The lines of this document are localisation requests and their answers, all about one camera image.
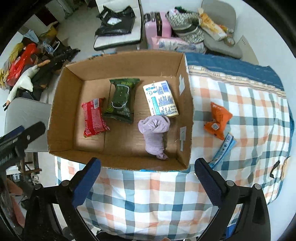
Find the white goose plush toy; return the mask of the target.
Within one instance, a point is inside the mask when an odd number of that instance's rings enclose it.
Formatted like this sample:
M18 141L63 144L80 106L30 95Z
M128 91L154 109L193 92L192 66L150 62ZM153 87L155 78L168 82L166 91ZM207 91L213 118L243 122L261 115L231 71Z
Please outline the white goose plush toy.
M12 90L10 91L8 98L3 105L4 111L7 110L9 104L12 102L12 100L16 97L16 93L18 89L25 89L29 90L29 92L33 91L33 84L31 79L38 73L41 67L47 65L50 63L51 60L45 60L40 64L34 65L30 68L28 68L18 79L18 81L13 86Z

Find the orange snack bag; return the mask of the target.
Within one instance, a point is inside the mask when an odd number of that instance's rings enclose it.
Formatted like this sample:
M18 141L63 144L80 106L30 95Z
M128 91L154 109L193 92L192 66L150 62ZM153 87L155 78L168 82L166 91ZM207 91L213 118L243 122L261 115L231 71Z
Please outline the orange snack bag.
M204 130L220 140L224 140L224 130L233 115L223 106L211 102L212 120L204 124Z

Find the blue long snack packet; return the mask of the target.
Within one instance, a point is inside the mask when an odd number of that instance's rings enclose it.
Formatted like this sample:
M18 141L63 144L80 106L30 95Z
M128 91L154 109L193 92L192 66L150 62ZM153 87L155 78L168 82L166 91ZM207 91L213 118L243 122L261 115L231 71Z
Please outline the blue long snack packet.
M208 164L209 166L214 169L223 159L224 157L230 153L232 148L236 145L236 140L234 139L233 135L229 132L226 135L222 145L220 146L217 153L214 155L212 161Z

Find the black plastic bag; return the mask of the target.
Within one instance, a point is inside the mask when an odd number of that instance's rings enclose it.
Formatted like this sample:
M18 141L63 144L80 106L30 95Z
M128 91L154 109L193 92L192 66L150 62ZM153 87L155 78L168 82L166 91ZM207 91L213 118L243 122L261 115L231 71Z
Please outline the black plastic bag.
M103 11L97 18L101 20L101 25L95 32L99 37L131 34L135 23L135 13L131 6L119 12L103 6Z

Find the pink suitcase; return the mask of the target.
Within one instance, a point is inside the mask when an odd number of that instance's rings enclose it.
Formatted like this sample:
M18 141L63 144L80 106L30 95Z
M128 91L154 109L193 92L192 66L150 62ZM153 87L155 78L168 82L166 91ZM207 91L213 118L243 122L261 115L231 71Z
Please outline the pink suitcase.
M171 25L166 19L165 12L151 11L144 14L144 27L149 49L152 48L152 38L171 37Z

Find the floral pink pillow pack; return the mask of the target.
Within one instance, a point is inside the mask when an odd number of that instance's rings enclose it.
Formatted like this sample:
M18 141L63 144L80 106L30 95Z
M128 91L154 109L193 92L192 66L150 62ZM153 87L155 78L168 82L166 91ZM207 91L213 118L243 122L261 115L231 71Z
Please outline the floral pink pillow pack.
M184 53L206 53L207 48L203 42L198 44L189 44L180 38L171 37L152 37L149 49L163 50L163 51L177 51Z

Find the grey plastic chair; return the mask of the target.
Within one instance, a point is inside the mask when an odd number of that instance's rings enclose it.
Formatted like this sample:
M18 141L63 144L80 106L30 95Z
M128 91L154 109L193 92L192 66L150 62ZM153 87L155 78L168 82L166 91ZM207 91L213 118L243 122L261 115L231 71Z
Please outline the grey plastic chair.
M7 134L19 126L28 128L39 121L48 126L51 106L27 98L15 98L6 110L4 133Z

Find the cardboard box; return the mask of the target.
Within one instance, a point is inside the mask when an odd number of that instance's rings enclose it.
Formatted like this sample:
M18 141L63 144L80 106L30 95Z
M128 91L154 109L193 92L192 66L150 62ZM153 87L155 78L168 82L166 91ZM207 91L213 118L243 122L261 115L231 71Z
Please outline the cardboard box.
M189 167L193 98L186 56L131 51L66 65L53 99L50 154L123 170Z

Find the black clip on blanket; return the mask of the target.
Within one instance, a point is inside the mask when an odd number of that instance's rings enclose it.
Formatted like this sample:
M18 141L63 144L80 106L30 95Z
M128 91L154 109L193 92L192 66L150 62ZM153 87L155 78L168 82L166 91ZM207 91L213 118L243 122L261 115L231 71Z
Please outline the black clip on blanket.
M274 174L273 174L273 172L274 172L275 169L278 168L279 165L280 165L280 160L278 160L278 161L274 164L273 168L271 169L271 172L270 172L270 175L269 175L270 178L273 178L273 179L274 179Z

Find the purple towel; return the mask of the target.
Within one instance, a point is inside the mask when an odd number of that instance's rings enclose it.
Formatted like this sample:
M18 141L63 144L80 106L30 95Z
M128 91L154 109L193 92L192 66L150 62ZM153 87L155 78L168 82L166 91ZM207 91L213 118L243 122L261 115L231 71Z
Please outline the purple towel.
M145 150L160 160L166 160L164 133L170 128L170 119L165 115L153 115L138 122L138 130L143 134Z

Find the plaid checkered blanket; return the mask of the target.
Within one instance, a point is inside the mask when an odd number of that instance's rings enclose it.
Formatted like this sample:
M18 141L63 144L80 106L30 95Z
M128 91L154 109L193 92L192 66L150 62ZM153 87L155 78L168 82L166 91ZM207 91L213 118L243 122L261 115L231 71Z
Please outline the plaid checkered blanket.
M102 166L84 203L78 206L87 223L138 240L199 236L215 208L195 176L194 162L198 158L211 161L222 145L204 130L204 124L211 120L211 102L233 115L224 132L236 140L215 170L239 186L259 184L267 203L278 197L293 132L279 76L271 67L227 57L185 56L193 98L189 167L182 171L136 171ZM278 160L274 179L270 178ZM62 177L72 177L84 165L62 158Z

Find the green wet wipes pack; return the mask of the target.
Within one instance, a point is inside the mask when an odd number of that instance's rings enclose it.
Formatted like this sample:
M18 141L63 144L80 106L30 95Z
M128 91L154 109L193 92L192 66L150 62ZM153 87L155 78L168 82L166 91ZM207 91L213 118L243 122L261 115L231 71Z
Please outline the green wet wipes pack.
M119 78L109 80L115 90L110 104L103 114L106 118L112 118L128 124L133 123L132 98L139 78Z

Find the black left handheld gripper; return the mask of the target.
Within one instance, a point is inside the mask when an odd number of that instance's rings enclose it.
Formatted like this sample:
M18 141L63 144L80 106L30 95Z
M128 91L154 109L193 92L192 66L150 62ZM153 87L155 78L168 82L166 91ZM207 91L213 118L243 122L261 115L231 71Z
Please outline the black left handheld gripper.
M42 136L45 130L45 124L39 121L28 128L19 126L1 137L1 172L23 160L28 145Z

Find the grey office chair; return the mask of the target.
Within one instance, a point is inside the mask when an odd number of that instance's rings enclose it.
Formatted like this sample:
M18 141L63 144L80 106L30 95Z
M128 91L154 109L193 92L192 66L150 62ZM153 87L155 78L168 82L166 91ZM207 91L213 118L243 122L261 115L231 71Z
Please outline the grey office chair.
M203 25L207 52L240 59L242 51L234 40L235 9L223 1L202 1L200 12L207 17Z

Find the red plastic bag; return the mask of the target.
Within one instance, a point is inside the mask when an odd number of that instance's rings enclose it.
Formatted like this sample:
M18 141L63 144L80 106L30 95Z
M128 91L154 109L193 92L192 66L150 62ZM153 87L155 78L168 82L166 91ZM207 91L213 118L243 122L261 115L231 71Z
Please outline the red plastic bag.
M6 84L14 86L21 76L22 70L25 65L32 64L31 55L37 53L38 49L36 44L32 43L25 47L23 53L11 65Z

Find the white padded chair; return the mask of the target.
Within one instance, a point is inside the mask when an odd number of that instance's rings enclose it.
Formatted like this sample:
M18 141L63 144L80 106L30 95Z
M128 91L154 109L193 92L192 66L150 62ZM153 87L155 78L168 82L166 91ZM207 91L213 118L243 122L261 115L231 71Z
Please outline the white padded chair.
M140 1L96 1L101 20L95 32L94 50L104 51L142 41L142 6Z

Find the yellow bread package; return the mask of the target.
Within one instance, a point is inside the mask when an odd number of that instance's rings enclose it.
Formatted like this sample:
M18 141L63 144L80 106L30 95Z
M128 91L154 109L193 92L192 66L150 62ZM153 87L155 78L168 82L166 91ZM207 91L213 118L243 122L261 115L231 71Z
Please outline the yellow bread package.
M202 8L198 8L199 25L215 41L221 41L227 37L226 32L217 25Z

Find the white blue tissue pack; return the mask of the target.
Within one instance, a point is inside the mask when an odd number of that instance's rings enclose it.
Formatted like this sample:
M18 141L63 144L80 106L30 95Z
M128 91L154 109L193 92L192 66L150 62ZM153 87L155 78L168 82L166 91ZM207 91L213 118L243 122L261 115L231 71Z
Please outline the white blue tissue pack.
M172 92L166 80L143 86L151 115L174 118L179 115Z

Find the black white patterned bag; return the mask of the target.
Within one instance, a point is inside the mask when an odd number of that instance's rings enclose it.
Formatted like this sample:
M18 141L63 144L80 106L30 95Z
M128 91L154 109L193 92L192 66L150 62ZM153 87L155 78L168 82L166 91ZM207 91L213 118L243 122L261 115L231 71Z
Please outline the black white patterned bag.
M204 41L204 33L199 25L199 14L196 11L180 12L177 9L168 11L165 17L175 34L189 44Z

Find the red snack packet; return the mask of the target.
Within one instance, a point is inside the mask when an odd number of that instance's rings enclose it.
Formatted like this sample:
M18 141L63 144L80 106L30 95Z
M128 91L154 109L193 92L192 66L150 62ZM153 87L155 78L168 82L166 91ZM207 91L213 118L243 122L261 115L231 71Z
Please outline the red snack packet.
M85 129L83 135L85 138L110 130L102 115L103 102L104 98L95 98L81 104L84 113Z

